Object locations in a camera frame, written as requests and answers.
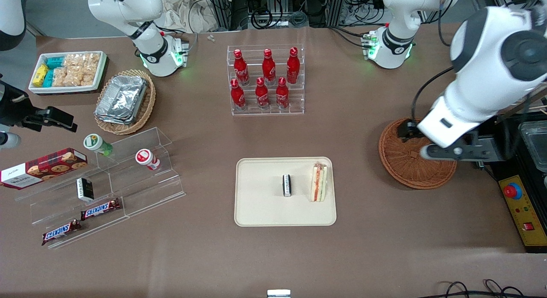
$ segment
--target red and white bottle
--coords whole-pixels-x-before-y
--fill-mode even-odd
[[[279,78],[279,85],[275,91],[275,96],[277,100],[277,106],[279,109],[284,110],[289,107],[289,88],[287,88],[285,78]]]
[[[267,110],[270,108],[270,101],[268,100],[268,88],[264,85],[264,78],[258,77],[256,79],[256,101],[258,102],[258,108],[261,110]]]
[[[275,62],[272,59],[272,50],[264,49],[264,61],[262,61],[262,73],[267,86],[276,84]]]
[[[244,92],[239,86],[238,80],[232,79],[230,86],[232,87],[231,95],[236,111],[245,111],[245,109],[247,109],[247,103],[245,102]]]
[[[247,86],[249,84],[249,69],[247,68],[247,62],[243,58],[241,50],[234,50],[234,70],[236,72],[236,77],[239,80],[240,85]]]
[[[297,47],[293,47],[289,51],[289,59],[287,60],[287,82],[290,84],[297,83],[299,72],[300,60],[298,59],[298,49]]]
[[[139,150],[135,154],[135,160],[140,165],[146,165],[150,170],[157,170],[160,167],[160,160],[146,148]]]

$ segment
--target brown table surface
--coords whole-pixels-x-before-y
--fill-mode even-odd
[[[456,26],[446,26],[449,40]],[[56,251],[40,246],[29,206],[1,189],[0,293],[4,297],[264,297],[287,288],[295,298],[412,298],[482,280],[546,295],[547,255],[525,254],[500,191],[486,173],[459,163],[443,187],[418,191],[383,168],[377,142],[391,121],[409,115],[416,90],[450,65],[436,25],[423,25],[412,56],[396,70],[363,60],[327,29],[246,30],[200,35],[189,65],[154,78],[158,99],[142,130],[173,141],[174,167],[187,195]],[[226,47],[305,40],[306,113],[232,117]],[[37,39],[38,53],[103,50],[107,78],[143,69],[129,38]],[[432,83],[418,102],[425,113],[453,80]],[[15,129],[22,145],[0,152],[0,168],[52,151],[82,147],[89,133],[108,142],[92,111],[96,94],[32,96],[75,116],[78,132]],[[338,219],[328,227],[239,227],[234,222],[241,158],[327,156],[334,167]]]

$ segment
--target round wicker basket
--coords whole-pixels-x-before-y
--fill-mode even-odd
[[[152,108],[154,107],[154,102],[156,101],[156,88],[154,87],[154,83],[152,82],[152,79],[150,79],[150,76],[148,76],[148,74],[146,74],[145,72],[142,72],[141,70],[122,71],[119,74],[117,74],[117,76],[120,76],[120,75],[139,76],[148,82],[145,95],[137,115],[137,121],[135,121],[135,123],[131,125],[113,124],[113,123],[107,123],[105,121],[101,121],[100,119],[95,117],[95,121],[97,121],[97,124],[102,130],[122,136],[122,135],[132,134],[136,132],[137,130],[141,129],[144,126],[146,121],[148,121],[148,118],[150,117],[150,114],[152,113]],[[106,91],[108,84],[110,84],[113,78],[114,77],[108,80],[108,82],[103,86],[103,89],[101,90],[101,94],[98,97],[97,104],[99,104],[99,102],[103,98],[104,91]]]
[[[403,143],[397,136],[397,127],[406,119],[387,125],[379,137],[378,151],[383,166],[393,178],[414,189],[444,185],[454,175],[456,161],[422,158],[420,149],[431,144],[428,138],[414,138]]]

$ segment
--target red button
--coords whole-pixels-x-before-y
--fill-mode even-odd
[[[507,185],[503,189],[503,194],[506,195],[506,197],[508,197],[508,198],[514,198],[517,195],[517,191],[516,191],[515,187],[513,187],[511,185]]]
[[[534,230],[534,225],[531,222],[526,222],[522,224],[523,230]]]

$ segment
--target coca-cola bottle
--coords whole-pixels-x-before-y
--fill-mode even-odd
[[[268,100],[268,88],[264,86],[264,78],[258,77],[256,79],[256,101],[258,101],[258,107],[261,110],[267,110],[270,108],[270,101]]]
[[[238,78],[240,85],[246,86],[249,84],[249,69],[247,68],[247,62],[245,62],[240,49],[234,50],[234,57],[236,58],[234,62],[236,77]]]
[[[297,47],[291,48],[289,59],[287,60],[287,82],[295,84],[298,81],[298,73],[300,72],[300,60],[298,59]]]
[[[232,87],[231,95],[232,100],[234,101],[234,108],[236,111],[245,111],[247,109],[247,103],[245,103],[243,89],[239,86],[238,80],[232,79],[230,85]]]
[[[279,85],[277,86],[277,90],[275,92],[277,106],[279,109],[284,110],[289,107],[289,88],[287,88],[285,78],[283,77],[279,78],[278,83]]]
[[[262,61],[262,73],[264,74],[265,83],[267,86],[276,84],[275,78],[275,62],[272,59],[272,50],[264,50],[264,61]]]

